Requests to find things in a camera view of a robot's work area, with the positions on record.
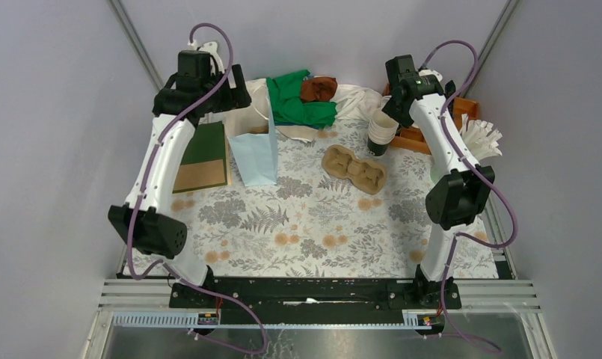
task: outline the black and white cup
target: black and white cup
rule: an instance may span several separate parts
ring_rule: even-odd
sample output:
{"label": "black and white cup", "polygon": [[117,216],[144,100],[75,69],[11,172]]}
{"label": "black and white cup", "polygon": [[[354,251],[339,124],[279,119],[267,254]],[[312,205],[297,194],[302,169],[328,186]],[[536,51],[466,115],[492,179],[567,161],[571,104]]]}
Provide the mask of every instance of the black and white cup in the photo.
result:
{"label": "black and white cup", "polygon": [[387,116],[381,109],[375,110],[369,122],[366,146],[374,156],[382,156],[387,152],[389,143],[398,129],[398,123]]}

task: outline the light blue bag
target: light blue bag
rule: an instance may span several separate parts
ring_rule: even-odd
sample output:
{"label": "light blue bag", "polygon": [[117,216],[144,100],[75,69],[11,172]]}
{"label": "light blue bag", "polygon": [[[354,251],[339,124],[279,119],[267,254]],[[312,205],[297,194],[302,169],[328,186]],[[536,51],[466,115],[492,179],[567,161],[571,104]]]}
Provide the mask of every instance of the light blue bag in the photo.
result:
{"label": "light blue bag", "polygon": [[[226,112],[224,128],[244,185],[276,185],[278,167],[277,130],[265,79],[246,82],[252,104]],[[251,134],[268,126],[268,133]]]}

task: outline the brown cloth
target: brown cloth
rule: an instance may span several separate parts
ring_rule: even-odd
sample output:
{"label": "brown cloth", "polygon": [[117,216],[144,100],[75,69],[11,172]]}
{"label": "brown cloth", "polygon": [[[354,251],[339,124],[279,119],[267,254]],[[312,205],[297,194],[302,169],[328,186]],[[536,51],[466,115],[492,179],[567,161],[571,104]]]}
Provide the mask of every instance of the brown cloth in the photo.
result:
{"label": "brown cloth", "polygon": [[338,83],[333,77],[315,77],[301,84],[302,102],[328,102],[336,94]]}

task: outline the tabletop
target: tabletop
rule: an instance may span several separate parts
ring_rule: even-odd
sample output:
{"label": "tabletop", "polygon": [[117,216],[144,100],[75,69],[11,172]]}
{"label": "tabletop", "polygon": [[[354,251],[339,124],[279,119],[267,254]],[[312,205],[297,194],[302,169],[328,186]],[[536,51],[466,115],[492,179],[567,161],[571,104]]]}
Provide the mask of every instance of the tabletop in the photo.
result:
{"label": "tabletop", "polygon": [[[169,215],[188,227],[184,251],[222,276],[413,277],[431,232],[432,157],[395,147],[374,157],[367,126],[337,120],[309,144],[279,133],[277,185],[245,187],[231,159],[231,185],[175,194]],[[321,160],[332,144],[383,164],[385,187],[370,195],[328,175]],[[488,240],[481,218],[468,232]],[[152,261],[134,250],[133,262],[139,273]],[[457,278],[497,277],[490,249],[472,241],[459,241],[453,265]]]}

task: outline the gray wall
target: gray wall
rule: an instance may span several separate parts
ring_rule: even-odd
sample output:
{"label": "gray wall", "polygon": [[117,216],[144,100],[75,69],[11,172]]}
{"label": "gray wall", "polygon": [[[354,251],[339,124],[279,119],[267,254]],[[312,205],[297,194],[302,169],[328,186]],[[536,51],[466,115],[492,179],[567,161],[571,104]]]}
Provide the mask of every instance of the gray wall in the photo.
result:
{"label": "gray wall", "polygon": [[602,1],[524,1],[471,96],[560,358],[602,358]]}
{"label": "gray wall", "polygon": [[153,87],[106,1],[0,0],[0,358],[77,358]]}
{"label": "gray wall", "polygon": [[[481,48],[506,0],[123,2],[164,79],[176,71],[176,54],[192,26],[212,22],[228,33],[246,79],[307,68],[339,83],[380,90],[387,83],[384,62],[395,56],[413,54],[419,65],[451,38]],[[221,39],[208,29],[196,38]],[[225,45],[221,48],[226,58]],[[463,81],[470,53],[459,46],[442,53],[431,66]]]}

